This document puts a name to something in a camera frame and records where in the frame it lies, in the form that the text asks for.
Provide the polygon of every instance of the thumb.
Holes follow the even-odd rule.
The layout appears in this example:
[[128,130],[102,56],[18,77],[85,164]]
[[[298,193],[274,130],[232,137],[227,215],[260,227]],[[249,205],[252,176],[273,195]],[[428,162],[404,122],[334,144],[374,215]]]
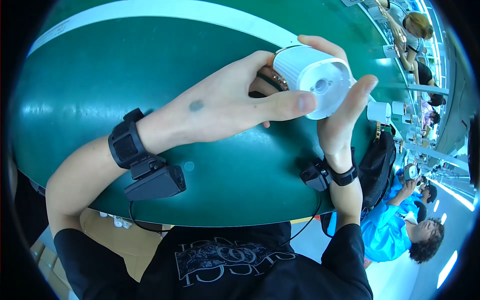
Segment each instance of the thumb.
[[306,91],[279,92],[258,100],[262,121],[291,120],[317,108],[317,97]]
[[345,100],[329,120],[340,123],[345,123],[347,120],[352,126],[355,125],[377,83],[378,79],[373,75],[365,75],[360,78],[349,90]]

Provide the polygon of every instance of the green workbench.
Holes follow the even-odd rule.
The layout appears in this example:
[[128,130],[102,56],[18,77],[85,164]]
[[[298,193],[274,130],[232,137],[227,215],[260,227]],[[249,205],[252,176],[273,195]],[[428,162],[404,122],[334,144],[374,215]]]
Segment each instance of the green workbench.
[[[85,9],[82,4],[76,10],[74,2],[65,4],[69,9],[60,2],[62,9],[54,9],[47,23]],[[94,7],[108,1],[90,2]],[[355,78],[371,73],[380,79],[372,93],[377,101],[391,102],[406,93],[389,86],[404,84],[397,65],[369,56],[384,40],[358,6],[347,8],[337,0],[216,3],[342,46]],[[279,48],[231,28],[171,17],[120,18],[63,33],[25,61],[10,107],[17,166],[45,187],[68,155],[109,134],[128,111],[151,112],[224,65],[259,49]],[[374,126],[364,111],[352,140],[357,162],[374,137]],[[257,126],[215,143],[176,147],[162,156],[182,166],[187,190],[137,202],[134,215],[172,225],[255,225],[311,216],[320,199],[320,213],[329,212],[328,192],[320,195],[299,178],[300,169],[320,154],[315,121],[305,117],[273,122],[269,129]],[[123,188],[131,183],[126,173],[90,207],[128,217]]]

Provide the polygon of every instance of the graphic print on shirt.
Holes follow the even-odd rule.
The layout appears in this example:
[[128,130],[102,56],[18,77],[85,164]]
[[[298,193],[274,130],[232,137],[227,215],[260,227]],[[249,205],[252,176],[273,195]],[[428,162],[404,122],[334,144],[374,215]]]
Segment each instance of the graphic print on shirt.
[[257,276],[273,266],[277,260],[294,259],[296,254],[277,252],[248,242],[238,245],[224,238],[198,240],[190,245],[182,244],[182,252],[175,252],[179,280],[184,287],[197,282],[214,282],[225,272],[235,275]]

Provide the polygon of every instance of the blue jacket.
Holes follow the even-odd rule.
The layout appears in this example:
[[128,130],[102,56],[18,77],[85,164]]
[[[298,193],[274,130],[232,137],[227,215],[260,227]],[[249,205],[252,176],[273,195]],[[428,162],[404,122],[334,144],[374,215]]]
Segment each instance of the blue jacket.
[[373,262],[398,258],[412,246],[405,221],[396,215],[401,208],[380,202],[361,222],[365,257]]
[[[396,196],[399,190],[402,189],[403,185],[400,183],[400,180],[398,179],[398,176],[403,174],[403,169],[400,169],[397,173],[395,178],[393,179],[392,182],[392,187],[390,188],[390,191],[387,193],[386,197],[383,200],[383,203],[387,203],[390,201],[393,197]],[[409,196],[407,199],[402,201],[400,205],[398,206],[398,212],[405,215],[409,211],[412,211],[414,215],[418,215],[419,208],[415,205],[415,201],[420,201],[421,202],[421,197],[422,195],[413,192],[411,196]]]

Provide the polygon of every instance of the black cable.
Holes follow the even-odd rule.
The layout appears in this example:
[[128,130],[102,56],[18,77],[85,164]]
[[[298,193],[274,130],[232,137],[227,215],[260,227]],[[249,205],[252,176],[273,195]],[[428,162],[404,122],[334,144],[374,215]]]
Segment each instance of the black cable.
[[140,227],[141,229],[145,229],[145,230],[148,230],[148,231],[151,231],[151,232],[156,232],[156,233],[162,233],[162,232],[169,232],[169,230],[153,230],[153,229],[148,229],[146,227],[143,227],[142,225],[138,224],[137,221],[135,221],[135,219],[133,218],[133,215],[132,215],[132,204],[133,204],[133,201],[130,201],[130,205],[128,205],[128,213],[130,214],[130,219],[132,219],[132,222]]
[[305,224],[305,226],[303,226],[302,229],[300,229],[299,232],[297,232],[297,234],[295,234],[293,237],[291,237],[291,238],[288,239],[286,242],[284,242],[283,244],[281,244],[280,247],[285,246],[286,244],[288,244],[288,242],[290,242],[291,240],[293,240],[294,238],[296,238],[296,236],[299,235],[299,234],[308,226],[308,224],[310,224],[310,222],[313,220],[313,218],[315,218],[315,216],[317,215],[318,211],[320,210],[320,206],[321,206],[321,205],[322,205],[322,198],[320,198],[320,202],[318,203],[317,210],[316,210],[315,213],[313,214],[312,218]]

